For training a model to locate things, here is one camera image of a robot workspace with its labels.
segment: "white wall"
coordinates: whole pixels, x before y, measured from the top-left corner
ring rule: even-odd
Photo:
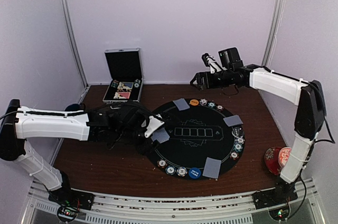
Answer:
[[[324,87],[327,118],[338,140],[338,0],[286,0],[284,16],[277,34],[271,68],[307,80],[317,79]],[[263,95],[280,125],[288,145],[294,136],[296,107],[272,95]],[[327,138],[325,129],[319,138]],[[312,176],[325,204],[330,223],[337,223],[338,146],[316,145],[305,170]]]
[[[147,83],[189,82],[205,52],[261,63],[275,0],[68,0],[89,83],[109,83],[105,49],[142,48]]]
[[[60,0],[0,0],[0,114],[12,98],[41,109],[78,101],[82,84],[62,18]],[[31,140],[50,160],[56,139]],[[0,223],[18,223],[31,178],[0,160]]]

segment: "case lid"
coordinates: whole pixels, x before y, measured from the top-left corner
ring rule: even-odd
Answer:
[[[142,79],[142,66],[139,49],[120,49],[105,51],[112,79]]]

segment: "robotic arm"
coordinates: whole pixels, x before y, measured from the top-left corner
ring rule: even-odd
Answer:
[[[79,204],[84,209],[90,209],[93,195],[72,190],[68,176],[46,162],[26,139],[61,137],[113,146],[122,136],[129,136],[137,150],[145,154],[156,147],[149,137],[164,124],[160,115],[132,101],[91,111],[49,111],[21,106],[13,99],[1,118],[0,158],[16,162],[42,182],[52,201],[66,206]]]
[[[243,66],[236,48],[220,51],[219,56],[226,69],[216,70],[220,66],[206,53],[202,60],[210,67],[210,72],[197,73],[190,82],[192,86],[200,90],[230,85],[251,87],[280,96],[298,106],[294,123],[295,141],[276,188],[271,192],[257,192],[253,195],[256,208],[284,203],[285,199],[295,196],[294,184],[305,168],[316,136],[325,122],[326,109],[321,83],[283,76],[255,64]]]

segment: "poker table mat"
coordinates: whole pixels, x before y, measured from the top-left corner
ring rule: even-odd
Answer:
[[[229,171],[236,165],[244,150],[244,136],[240,139],[241,149],[238,150],[235,148],[236,145],[240,148],[238,138],[232,133],[233,129],[242,130],[241,126],[228,127],[223,119],[233,114],[223,107],[218,110],[218,105],[214,102],[204,100],[205,105],[201,105],[200,100],[185,101],[189,104],[189,109],[179,111],[171,101],[154,110],[154,113],[169,118],[172,122],[165,126],[170,139],[161,143],[147,157],[165,173],[169,166],[174,167],[175,172],[172,175],[183,179],[193,179],[189,174],[192,168],[201,171],[198,179],[208,179],[202,176],[207,157],[221,160],[219,175]],[[159,162],[163,164],[163,161],[166,165],[160,167]],[[180,168],[187,170],[185,176],[178,175]]]

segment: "wooden table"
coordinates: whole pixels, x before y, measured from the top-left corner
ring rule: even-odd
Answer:
[[[107,86],[90,87],[87,108],[102,105]],[[225,89],[230,94],[233,89]],[[272,146],[285,146],[277,126],[258,91],[240,88],[235,96],[220,89],[198,91],[188,85],[145,85],[141,103],[148,109],[179,98],[205,98],[241,117],[246,133],[242,158],[218,180],[185,180],[164,174],[132,145],[65,139],[54,166],[65,171],[72,187],[86,191],[139,197],[197,197],[233,194],[270,188],[276,177],[265,167],[263,156]]]

